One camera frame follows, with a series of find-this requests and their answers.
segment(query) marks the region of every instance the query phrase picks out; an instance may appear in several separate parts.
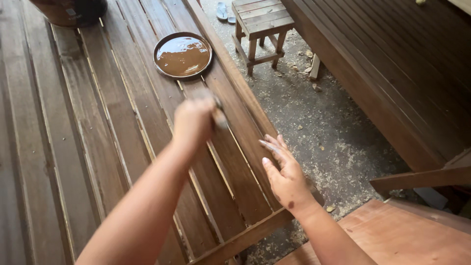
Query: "flip-flop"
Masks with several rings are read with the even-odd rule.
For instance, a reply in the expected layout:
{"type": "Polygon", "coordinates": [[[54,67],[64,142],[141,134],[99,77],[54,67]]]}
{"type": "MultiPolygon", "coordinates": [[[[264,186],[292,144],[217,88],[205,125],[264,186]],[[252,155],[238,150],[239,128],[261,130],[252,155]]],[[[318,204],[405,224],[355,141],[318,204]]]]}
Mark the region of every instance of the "flip-flop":
{"type": "Polygon", "coordinates": [[[216,16],[219,20],[227,20],[226,4],[224,2],[218,2],[218,9],[216,10],[216,16]]]}
{"type": "Polygon", "coordinates": [[[229,24],[232,24],[232,25],[235,24],[236,23],[236,17],[228,17],[227,22],[229,24]]]}

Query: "forearm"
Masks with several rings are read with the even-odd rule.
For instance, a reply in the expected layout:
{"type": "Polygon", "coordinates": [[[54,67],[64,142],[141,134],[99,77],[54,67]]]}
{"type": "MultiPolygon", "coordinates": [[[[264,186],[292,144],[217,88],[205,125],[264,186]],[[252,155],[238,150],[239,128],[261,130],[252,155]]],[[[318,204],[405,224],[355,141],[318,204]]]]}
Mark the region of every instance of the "forearm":
{"type": "Polygon", "coordinates": [[[101,224],[77,264],[153,264],[187,180],[191,156],[191,150],[172,141],[101,224]]]}
{"type": "Polygon", "coordinates": [[[314,198],[312,200],[307,210],[293,215],[304,228],[321,264],[375,265],[314,198]]]}

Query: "right hand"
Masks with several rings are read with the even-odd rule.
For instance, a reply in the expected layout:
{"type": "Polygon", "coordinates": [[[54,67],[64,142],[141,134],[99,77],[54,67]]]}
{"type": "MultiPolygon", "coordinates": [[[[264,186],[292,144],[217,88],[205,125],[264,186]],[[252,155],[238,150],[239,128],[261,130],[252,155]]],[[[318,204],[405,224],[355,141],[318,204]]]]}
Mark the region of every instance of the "right hand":
{"type": "Polygon", "coordinates": [[[316,200],[306,184],[301,166],[283,141],[283,136],[278,135],[275,139],[267,134],[265,141],[259,142],[272,153],[281,167],[281,171],[278,171],[270,159],[262,159],[275,198],[293,215],[311,206],[316,200]]]}

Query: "left hand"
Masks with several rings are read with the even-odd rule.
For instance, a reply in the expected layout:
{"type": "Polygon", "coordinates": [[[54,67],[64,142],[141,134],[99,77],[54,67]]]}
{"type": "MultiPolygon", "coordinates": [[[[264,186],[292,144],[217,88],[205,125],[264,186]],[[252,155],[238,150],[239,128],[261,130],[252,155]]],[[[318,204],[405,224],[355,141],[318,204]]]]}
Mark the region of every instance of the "left hand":
{"type": "Polygon", "coordinates": [[[211,137],[216,102],[212,98],[187,99],[175,111],[173,141],[180,148],[196,152],[211,137]]]}

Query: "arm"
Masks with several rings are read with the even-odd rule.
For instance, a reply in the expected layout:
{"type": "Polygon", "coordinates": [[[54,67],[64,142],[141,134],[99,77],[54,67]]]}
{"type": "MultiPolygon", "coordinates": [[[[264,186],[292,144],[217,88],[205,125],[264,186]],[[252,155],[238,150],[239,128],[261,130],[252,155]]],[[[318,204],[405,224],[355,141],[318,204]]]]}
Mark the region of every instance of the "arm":
{"type": "Polygon", "coordinates": [[[301,166],[288,150],[283,137],[278,135],[275,139],[266,135],[265,141],[260,142],[271,151],[281,167],[278,171],[268,158],[262,160],[271,189],[280,203],[299,220],[321,264],[375,265],[311,195],[301,166]]]}
{"type": "Polygon", "coordinates": [[[76,265],[154,264],[196,151],[211,135],[211,99],[185,101],[171,142],[92,236],[76,265]]]}

